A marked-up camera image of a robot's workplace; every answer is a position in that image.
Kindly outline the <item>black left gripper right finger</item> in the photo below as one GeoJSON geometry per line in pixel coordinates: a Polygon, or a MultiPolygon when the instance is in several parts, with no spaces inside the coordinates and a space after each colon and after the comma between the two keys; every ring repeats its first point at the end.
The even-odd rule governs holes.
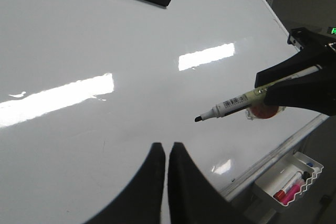
{"type": "Polygon", "coordinates": [[[170,153],[167,192],[171,223],[249,223],[209,183],[180,142],[170,153]]]}

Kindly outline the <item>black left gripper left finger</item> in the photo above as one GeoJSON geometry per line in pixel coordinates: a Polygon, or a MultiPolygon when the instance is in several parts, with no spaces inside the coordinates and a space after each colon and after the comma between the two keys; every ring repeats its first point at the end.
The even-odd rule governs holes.
{"type": "Polygon", "coordinates": [[[86,223],[160,223],[164,180],[164,149],[161,143],[153,143],[121,193],[86,223]]]}

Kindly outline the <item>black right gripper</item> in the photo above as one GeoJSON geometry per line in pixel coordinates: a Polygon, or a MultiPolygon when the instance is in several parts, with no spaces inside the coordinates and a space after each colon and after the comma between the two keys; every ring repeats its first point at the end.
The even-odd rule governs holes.
{"type": "MultiPolygon", "coordinates": [[[[255,88],[314,65],[325,67],[335,62],[335,38],[299,27],[290,30],[287,44],[293,45],[300,52],[258,72],[255,88]]],[[[322,69],[304,77],[278,82],[268,88],[264,104],[302,108],[334,116],[335,69],[322,69]]]]}

